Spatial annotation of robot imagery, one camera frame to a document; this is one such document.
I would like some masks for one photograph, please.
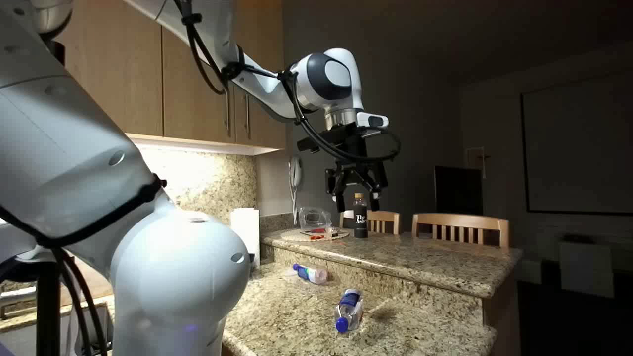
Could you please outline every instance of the cabinet handle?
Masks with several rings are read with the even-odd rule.
[[[230,124],[230,103],[229,103],[229,94],[225,94],[227,96],[227,116],[224,119],[224,126],[227,128],[227,135],[231,136],[231,124]]]
[[[248,138],[251,138],[251,110],[249,104],[250,100],[248,99],[248,94],[246,94],[244,97],[246,99],[246,123],[244,124],[244,127],[246,128],[246,135],[248,136]]]

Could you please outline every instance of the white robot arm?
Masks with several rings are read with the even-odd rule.
[[[126,2],[189,43],[176,2]],[[51,40],[71,10],[72,0],[0,3],[0,218],[11,224],[0,226],[0,264],[36,243],[52,246],[92,231],[70,239],[65,248],[112,282],[117,355],[219,355],[225,317],[248,280],[246,248],[214,218],[178,209],[160,187],[148,202],[107,219],[132,206],[157,178],[130,139],[51,55],[56,51]],[[381,132],[388,120],[363,111],[351,53],[311,54],[277,75],[231,41],[232,1],[194,1],[192,10],[202,16],[196,28],[209,54],[199,49],[199,55],[229,69],[224,81],[235,82],[281,121],[310,128],[303,112],[325,109],[334,136],[325,144],[311,136],[316,143],[306,141],[305,149],[338,152],[329,180],[335,198],[345,185],[360,183],[377,206],[386,178],[382,164],[367,158],[364,137]],[[349,129],[357,125],[374,131]],[[341,156],[341,148],[351,153]],[[367,174],[372,168],[382,170],[374,181]],[[107,224],[90,229],[103,220]]]

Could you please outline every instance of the wooden chair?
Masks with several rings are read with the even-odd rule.
[[[432,226],[433,238],[437,239],[437,227],[440,227],[441,239],[447,241],[475,243],[475,231],[477,231],[477,243],[484,244],[484,231],[499,231],[499,246],[510,247],[510,222],[505,219],[495,217],[483,217],[477,215],[460,214],[413,214],[413,227],[411,234],[418,236],[418,225],[427,224]]]
[[[385,226],[387,225],[387,221],[393,221],[394,223],[394,235],[398,235],[400,233],[400,214],[393,212],[383,212],[381,210],[377,212],[373,212],[369,210],[367,212],[368,218],[368,229],[372,232],[382,232],[386,233]],[[341,213],[341,220],[339,222],[339,227],[343,227],[343,213]]]

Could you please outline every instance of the paper towel roll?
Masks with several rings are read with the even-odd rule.
[[[248,253],[254,255],[253,266],[260,265],[260,211],[238,208],[231,212],[231,229],[242,239]]]

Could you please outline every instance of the granite backsplash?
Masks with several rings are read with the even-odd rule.
[[[151,146],[139,149],[152,172],[167,181],[167,194],[183,209],[207,213],[228,225],[229,214],[233,209],[255,207],[257,204],[257,178],[253,156]],[[277,226],[280,225],[274,223],[278,220],[279,218],[272,219],[273,226],[270,231],[279,230]],[[0,292],[31,285],[6,281],[0,284]],[[19,313],[34,306],[35,302],[32,301],[0,307],[0,318],[3,314]]]

